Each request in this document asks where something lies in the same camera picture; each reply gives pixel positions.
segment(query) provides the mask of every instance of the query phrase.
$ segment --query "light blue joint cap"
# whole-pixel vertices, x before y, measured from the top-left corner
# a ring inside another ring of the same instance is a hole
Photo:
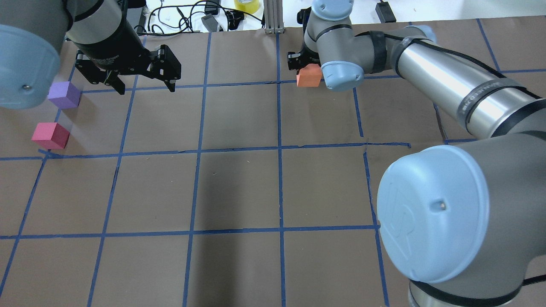
[[[474,158],[442,145],[400,158],[377,193],[380,233],[390,259],[415,281],[456,277],[478,253],[489,222],[489,192]]]
[[[321,69],[326,87],[334,92],[350,90],[364,81],[364,70],[355,63],[331,61],[322,64]]]
[[[36,107],[59,71],[59,54],[45,39],[11,26],[0,25],[0,42],[0,107]]]
[[[425,33],[425,36],[427,38],[429,38],[436,44],[438,43],[438,40],[436,39],[436,33],[434,33],[434,30],[430,26],[418,25],[418,26],[407,26],[406,28],[410,28],[410,27],[414,27],[423,31],[423,33]]]
[[[351,14],[354,0],[314,0],[311,10],[326,21],[340,21]]]

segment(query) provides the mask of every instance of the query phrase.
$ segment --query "power adapter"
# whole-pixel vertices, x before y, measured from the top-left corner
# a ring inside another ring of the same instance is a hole
[[[381,2],[377,3],[376,12],[381,23],[396,22],[396,17],[394,17],[393,10],[390,8],[388,2],[381,0]]]

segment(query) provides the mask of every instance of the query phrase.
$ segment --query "yellow object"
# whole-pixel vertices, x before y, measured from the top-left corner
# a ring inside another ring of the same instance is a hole
[[[235,0],[235,8],[254,14],[260,8],[260,2],[258,0]]]

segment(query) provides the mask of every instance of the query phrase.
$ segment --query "cube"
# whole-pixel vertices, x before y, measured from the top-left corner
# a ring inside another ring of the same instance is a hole
[[[81,92],[70,81],[53,83],[49,88],[49,101],[59,109],[76,108],[80,104]]]
[[[301,68],[296,76],[298,87],[317,87],[321,83],[322,70],[318,64],[308,64]]]
[[[63,149],[70,132],[56,122],[41,122],[36,126],[32,141],[45,149]]]

